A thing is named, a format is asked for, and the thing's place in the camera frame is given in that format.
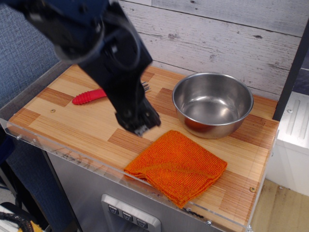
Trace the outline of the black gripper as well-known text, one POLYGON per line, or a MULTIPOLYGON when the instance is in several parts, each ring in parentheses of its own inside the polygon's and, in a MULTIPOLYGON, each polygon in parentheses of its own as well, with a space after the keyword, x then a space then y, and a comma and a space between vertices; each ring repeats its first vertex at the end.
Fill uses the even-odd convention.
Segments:
POLYGON ((102 61, 79 65, 107 94, 116 110, 118 124, 139 137, 161 125, 159 114, 146 99, 140 81, 148 65, 148 62, 142 62, 131 71, 102 61))

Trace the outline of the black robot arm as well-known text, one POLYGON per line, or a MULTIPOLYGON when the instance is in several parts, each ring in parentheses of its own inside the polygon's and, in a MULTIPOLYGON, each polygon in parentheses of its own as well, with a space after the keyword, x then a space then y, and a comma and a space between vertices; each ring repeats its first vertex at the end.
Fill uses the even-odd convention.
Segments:
POLYGON ((152 63, 142 39, 116 0, 6 0, 106 93, 118 124, 142 136, 161 124, 141 76, 152 63))

